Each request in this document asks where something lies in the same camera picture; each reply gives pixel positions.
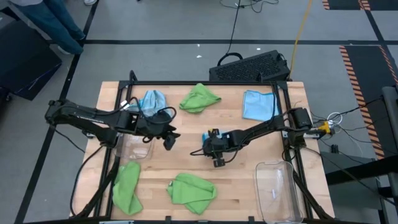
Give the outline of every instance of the person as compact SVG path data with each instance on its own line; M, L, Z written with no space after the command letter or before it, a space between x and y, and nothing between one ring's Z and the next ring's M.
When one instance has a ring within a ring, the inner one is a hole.
M38 28L48 34L64 54L81 54L76 40L86 36L69 15L63 0L10 0Z
M97 2L97 0L85 0L85 5L86 6L90 6L90 5L92 5L92 4L96 3L96 2Z

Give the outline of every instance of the clear plastic bin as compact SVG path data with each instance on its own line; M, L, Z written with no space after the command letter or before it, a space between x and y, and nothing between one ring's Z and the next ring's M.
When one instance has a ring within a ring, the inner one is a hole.
M123 134L119 137L117 147L122 147L121 150L114 150L116 156L120 156L123 159L129 159L134 161L143 161L151 159L152 151L156 138L151 142L143 143L141 136L133 136L132 134Z
M290 163L259 163L254 173L254 181L257 210L266 223L303 221L293 179L293 166Z

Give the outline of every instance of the green cloth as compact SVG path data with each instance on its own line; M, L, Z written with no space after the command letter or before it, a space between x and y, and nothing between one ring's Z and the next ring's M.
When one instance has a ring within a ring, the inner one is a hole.
M173 204L184 204L191 212L201 215L217 197L213 183L191 174L179 174L167 187Z
M200 113L207 106L217 103L220 97L214 95L203 84L198 83L180 103L180 109L189 113Z
M136 162L129 162L119 167L113 187L113 203L127 215L133 215L142 210L142 205L134 195L138 182L140 165Z

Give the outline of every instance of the jeans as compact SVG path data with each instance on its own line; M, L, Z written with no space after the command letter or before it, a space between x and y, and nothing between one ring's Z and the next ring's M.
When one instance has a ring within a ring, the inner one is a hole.
M83 52L76 40L83 39L85 35L69 15L63 0L43 0L36 5L15 6L63 50L71 54Z

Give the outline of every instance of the wooden tabletop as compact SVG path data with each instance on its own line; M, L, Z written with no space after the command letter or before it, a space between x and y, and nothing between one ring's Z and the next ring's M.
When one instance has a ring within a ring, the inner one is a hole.
M166 151L162 141L154 143L152 157L141 162L141 173L136 188L143 211L129 216L118 207L113 206L112 219L129 220L164 220L170 215L173 220L235 220L247 221L248 216L262 220L257 212L256 191L254 187L254 169L260 162L281 161L283 151L280 132L268 134L256 139L238 152L235 160L224 167L214 168L210 158L190 156L189 153L201 148L201 135L210 128L221 131L246 129L258 121L242 119L243 93L256 90L262 93L271 92L269 86L207 86L214 94L221 97L219 103L207 107L200 114L190 114L178 108L179 103L193 86L187 85L135 85L132 95L142 98L147 90L159 90L165 96L167 104L177 110L172 126L181 136L171 151ZM301 82L288 83L292 107L308 108L304 85ZM118 82L103 82L99 93L97 108L111 111L114 108ZM282 109L285 110L283 93L280 90ZM318 151L316 140L306 139L307 147ZM99 146L96 139L88 140L85 158ZM326 183L322 160L318 154L302 150L302 160L309 191L324 210L334 217L329 190ZM98 188L105 149L93 157L82 170L76 188L73 207L76 212L83 209ZM224 154L228 159L232 155ZM181 172L197 175L216 185L218 196L211 202L203 215L195 215L184 205L173 205L166 192L166 187ZM108 190L104 194L101 214L104 214ZM300 210L305 216L303 199L297 188Z

